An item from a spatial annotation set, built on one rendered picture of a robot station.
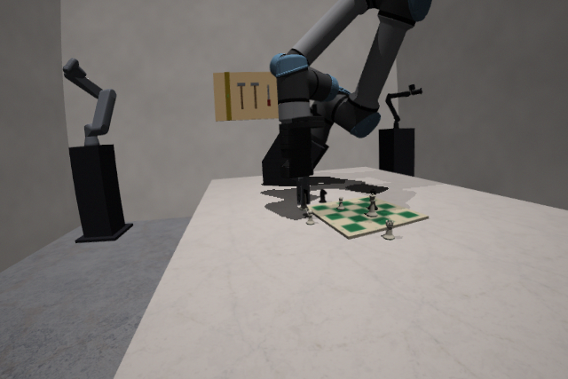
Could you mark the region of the green and cream chessboard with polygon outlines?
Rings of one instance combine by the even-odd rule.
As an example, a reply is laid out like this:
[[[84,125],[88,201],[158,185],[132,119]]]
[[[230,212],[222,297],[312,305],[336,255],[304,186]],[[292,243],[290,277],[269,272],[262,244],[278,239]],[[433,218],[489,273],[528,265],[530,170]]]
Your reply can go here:
[[[422,213],[401,207],[399,205],[375,198],[375,210],[377,217],[368,217],[367,213],[370,206],[370,197],[364,196],[349,200],[343,200],[343,210],[337,209],[339,201],[315,204],[307,206],[312,210],[312,214],[321,221],[332,227],[345,238],[353,239],[360,236],[369,235],[385,231],[386,220],[393,220],[396,228],[402,225],[412,224],[429,216]]]

